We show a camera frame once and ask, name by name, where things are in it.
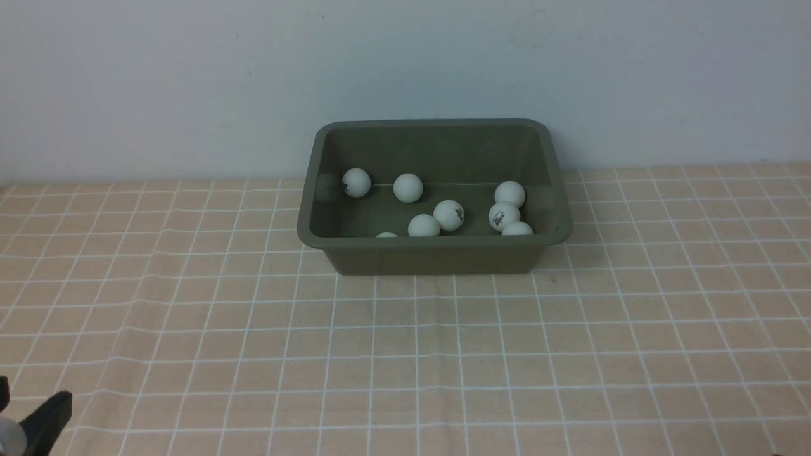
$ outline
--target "white grid line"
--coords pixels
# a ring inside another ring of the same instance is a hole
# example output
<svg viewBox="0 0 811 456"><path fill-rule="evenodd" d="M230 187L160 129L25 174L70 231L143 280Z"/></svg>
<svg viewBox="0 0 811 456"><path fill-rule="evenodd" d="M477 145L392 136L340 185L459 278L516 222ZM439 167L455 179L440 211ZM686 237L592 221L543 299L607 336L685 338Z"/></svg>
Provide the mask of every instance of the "white grid line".
<svg viewBox="0 0 811 456"><path fill-rule="evenodd" d="M583 191L586 193L586 198L588 198L588 190L585 187L583 187ZM564 248L564 252L566 252L566 258L568 259L569 264L572 264L572 256L569 253L569 246L568 245ZM583 314L583 316L585 318L585 316L586 316L586 308L583 306L583 298L582 298L582 295L580 294L580 291L579 291L580 288L579 288L579 285L577 284L577 278L575 277L574 272L572 272L572 283L574 284L574 291L575 291L575 293L577 293L577 304L580 306L580 312ZM588 326L586 326L586 334L589 337L589 344L591 345L591 350L592 351L597 351L596 345L594 344L594 339L591 337L591 331L588 330ZM611 409L611 403L608 400L608 390L606 389L605 380L603 379L603 370L600 368L600 360L597 358L596 353L594 354L593 359L594 359L594 364L597 366L597 373L598 373L599 378L600 378L600 385L603 387L603 402L605 404L606 409L608 410L608 417L611 419L611 430L614 432L614 442L615 442L615 445L616 445L616 448L617 448L617 452L618 452L619 456L623 456L624 451L623 451L623 448L622 448L622 444L620 443L620 434L619 434L619 432L617 431L617 428L616 428L616 421L614 420L614 411Z"/></svg>
<svg viewBox="0 0 811 456"><path fill-rule="evenodd" d="M276 205L279 202L279 194L280 194L280 192L277 191L276 192L276 200L273 202L273 207L276 207ZM276 217L276 213L274 212L270 216L270 226L273 225L273 219L275 217ZM271 233L270 230L268 230L268 235L265 236L265 240L264 240L264 246L265 246L264 249L265 250L268 250L268 243L270 243L270 233ZM265 259L265 257L266 257L266 255L262 255L262 259L260 260L260 265L259 265L259 271L261 271L262 268L264 267L264 259ZM222 267L223 267L223 269L225 268L225 259L223 259L223 261L222 261ZM254 311L255 304L256 304L256 298L259 296L259 289L260 289L260 280L257 278L256 279L256 285L254 286L253 300L251 302L251 309L248 311L247 328L245 328L243 330L244 335L242 336L242 346L239 347L239 358L237 359L237 367L236 367L236 369L234 369L234 379L231 382L231 391L230 391L230 395L228 397L228 403L225 405L225 418L224 418L225 425L223 426L222 432L220 433L220 442L219 442L218 447L217 447L217 455L218 456L220 454L222 454L222 443L223 443L223 441L225 441L225 428L228 425L229 413L231 411L231 403L232 403L234 395L235 395L234 390L237 387L237 381L238 381L238 378L239 378L239 369L242 367L242 360L243 360L243 358L245 356L245 345L247 344L248 331L250 331L251 319L253 318L253 311ZM291 316L293 315L293 308L292 307L290 308L290 315ZM270 448L270 436L269 435L268 435L268 448Z"/></svg>
<svg viewBox="0 0 811 456"><path fill-rule="evenodd" d="M620 194L623 196L623 198L625 198L625 190L622 188L622 186L620 186ZM631 213L630 207L628 206L627 202L626 202L626 207L628 207L629 213ZM594 215L594 206L591 206L591 210L592 210L592 214ZM603 232L599 229L599 227L597 229L597 232L598 232L598 234L600 236L600 239L602 240L603 239ZM640 236L640 238L642 237L641 234L639 233L639 230L637 230L637 235ZM650 261L650 257L648 256L648 252L644 248L644 246L642 248L642 251L645 253L645 258L648 261L648 264L652 264L651 261ZM606 255L608 264L613 268L613 263L611 261L611 256L608 254L608 249L605 248L604 246L603 246L603 252ZM611 276L614 279L614 286L616 286L616 289L619 290L620 289L620 281L617 279L616 273L615 273L615 271L613 269L611 270ZM654 274L654 280L656 281L656 287L661 291L662 287L659 285L659 280L656 277L656 274ZM630 316L630 313L628 312L628 304L625 302L625 297L623 295L620 295L620 302L622 303L622 311L624 312L625 316L628 317L628 319L630 320L631 316ZM587 326L587 328L588 328L589 331L591 331L591 325ZM633 339L633 345L637 348L637 352L639 352L639 356L638 356L639 364L642 366L642 371L645 373L645 379L647 380L647 383L649 384L650 396L654 401L654 405L656 406L656 413L659 415L659 422L661 423L661 426L662 426L662 433L664 435L665 442L667 443L667 449L670 450L670 454L671 454L671 456L673 456L673 455L675 455L675 452L673 451L673 445L671 443L670 433L667 431L667 426L664 425L664 415L662 413L662 407L659 405L659 399L656 397L656 393L654 391L654 386L653 386L653 381L651 380L650 371L648 370L647 363L645 363L645 358L642 356L642 348L639 346L639 341L637 340L637 332L634 330L632 325L630 325L630 333L631 333L631 338Z"/></svg>
<svg viewBox="0 0 811 456"><path fill-rule="evenodd" d="M304 245L302 244L301 250L298 252L298 274L302 272L302 263L304 260ZM296 303L298 300L298 286L301 283L299 280L300 277L296 277L296 285L293 291L293 302L290 305L290 317L287 321L287 328L290 329L293 327L293 316L296 313ZM271 417L271 425L276 424L276 419L279 413L279 397L281 394L281 384L285 380L285 365L287 361L287 351L290 348L290 335L292 334L291 331L287 331L285 336L285 354L283 359L281 360L281 367L279 368L279 383L276 387L276 397L273 398L273 415ZM270 436L268 437L268 453L267 456L271 456L273 451L273 430L270 432Z"/></svg>
<svg viewBox="0 0 811 456"><path fill-rule="evenodd" d="M555 398L557 401L558 406L558 413L560 414L561 420L563 420L563 437L564 442L566 444L566 454L568 456L573 456L572 454L572 445L569 443L569 428L566 426L565 423L565 415L563 412L563 399L560 397L560 386L557 383L557 374L555 373L555 369L552 364L552 352L549 350L549 337L547 336L547 322L546 319L543 317L543 312L541 311L541 296L538 295L538 279L535 277L535 274L531 274L532 276L532 287L535 291L535 307L538 308L538 315L541 325L541 330L543 331L543 345L547 348L547 362L549 363L549 371L551 372L552 376L552 389L555 391Z"/></svg>
<svg viewBox="0 0 811 456"><path fill-rule="evenodd" d="M461 318L459 317L459 299L456 297L457 293L457 276L452 276L451 281L453 282L453 315L456 318L456 334L457 334L457 354L458 354L458 365L459 365L459 386L462 390L461 392L461 421L463 425L463 429L465 431L465 456L470 456L470 434L467 432L467 428L469 423L467 422L467 398L465 397L465 369L462 364L462 348L461 348Z"/></svg>
<svg viewBox="0 0 811 456"><path fill-rule="evenodd" d="M490 280L491 283L493 284L493 290L496 293L496 317L498 318L499 339L501 343L501 360L502 364L504 365L504 379L507 381L507 397L509 399L509 411L510 415L513 416L513 439L515 440L515 451L517 456L521 456L521 444L518 441L518 427L515 425L515 423L518 421L518 418L516 417L515 414L515 401L513 400L513 383L510 381L509 366L507 364L507 345L504 344L504 326L501 325L501 309L500 309L501 306L500 301L498 299L498 289L496 288L495 274L491 274Z"/></svg>

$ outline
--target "plastic tub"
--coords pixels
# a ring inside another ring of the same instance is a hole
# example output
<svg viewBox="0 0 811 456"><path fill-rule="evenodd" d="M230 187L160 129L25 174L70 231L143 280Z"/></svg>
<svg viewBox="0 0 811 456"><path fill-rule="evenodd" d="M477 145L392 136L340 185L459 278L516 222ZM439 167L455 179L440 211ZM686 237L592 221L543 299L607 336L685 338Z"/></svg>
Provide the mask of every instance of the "plastic tub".
<svg viewBox="0 0 811 456"><path fill-rule="evenodd" d="M372 188L352 198L341 190L350 168ZM415 203L392 190L400 174L424 184ZM524 186L521 219L535 234L502 236L487 212L499 183ZM465 209L459 230L410 238L412 217L442 200ZM546 246L572 232L572 215L549 130L528 119L391 120L331 123L315 135L298 215L298 237L321 249L338 273L526 273ZM377 238L383 232L396 238Z"/></svg>

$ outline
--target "beige tablecloth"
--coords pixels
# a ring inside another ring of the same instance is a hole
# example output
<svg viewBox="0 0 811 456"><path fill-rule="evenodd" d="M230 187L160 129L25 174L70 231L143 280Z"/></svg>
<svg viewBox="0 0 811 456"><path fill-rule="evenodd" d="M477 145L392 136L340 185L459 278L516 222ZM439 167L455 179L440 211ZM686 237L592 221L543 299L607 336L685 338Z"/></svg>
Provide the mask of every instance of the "beige tablecloth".
<svg viewBox="0 0 811 456"><path fill-rule="evenodd" d="M71 456L811 454L811 164L567 173L515 276L338 277L301 186L3 189L4 415L72 391Z"/></svg>

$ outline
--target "ping pong ball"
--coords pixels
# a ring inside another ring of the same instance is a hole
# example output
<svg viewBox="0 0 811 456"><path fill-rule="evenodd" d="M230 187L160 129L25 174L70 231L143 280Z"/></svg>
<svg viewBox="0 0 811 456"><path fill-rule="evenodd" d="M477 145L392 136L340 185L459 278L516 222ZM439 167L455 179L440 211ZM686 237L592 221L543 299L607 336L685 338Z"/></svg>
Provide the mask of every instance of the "ping pong ball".
<svg viewBox="0 0 811 456"><path fill-rule="evenodd" d="M413 203L423 195L423 181L411 173L402 174L394 181L394 195L403 203Z"/></svg>
<svg viewBox="0 0 811 456"><path fill-rule="evenodd" d="M532 231L532 226L524 222L513 222L505 226L501 231L502 236L527 236L528 234L535 234Z"/></svg>
<svg viewBox="0 0 811 456"><path fill-rule="evenodd" d="M440 233L440 223L432 216L421 213L408 224L408 235L412 238L436 236Z"/></svg>
<svg viewBox="0 0 811 456"><path fill-rule="evenodd" d="M495 203L487 213L487 220L494 230L501 232L505 226L521 220L521 213L515 204Z"/></svg>
<svg viewBox="0 0 811 456"><path fill-rule="evenodd" d="M434 208L434 218L443 231L453 231L465 221L465 210L454 200L445 200Z"/></svg>
<svg viewBox="0 0 811 456"><path fill-rule="evenodd" d="M341 186L345 194L353 198L360 198L369 192L371 179L369 179L369 174L367 174L366 171L360 168L352 168L344 173L344 178L341 179Z"/></svg>
<svg viewBox="0 0 811 456"><path fill-rule="evenodd" d="M520 183L514 181L502 182L496 187L496 203L510 203L520 208L526 200L526 192Z"/></svg>

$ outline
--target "black clamp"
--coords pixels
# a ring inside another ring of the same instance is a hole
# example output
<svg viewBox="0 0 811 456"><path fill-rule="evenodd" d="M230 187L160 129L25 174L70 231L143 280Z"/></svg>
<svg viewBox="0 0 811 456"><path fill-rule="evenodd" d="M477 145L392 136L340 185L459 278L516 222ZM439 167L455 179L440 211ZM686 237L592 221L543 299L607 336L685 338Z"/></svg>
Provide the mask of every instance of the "black clamp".
<svg viewBox="0 0 811 456"><path fill-rule="evenodd" d="M8 378L0 376L0 412L8 407L10 400ZM59 434L71 420L72 413L73 394L60 391L48 398L18 424L9 419L0 420L0 427L2 427L0 428L0 439L5 437L8 440L0 441L0 448L2 448L0 454L2 456L48 456L59 438Z"/></svg>

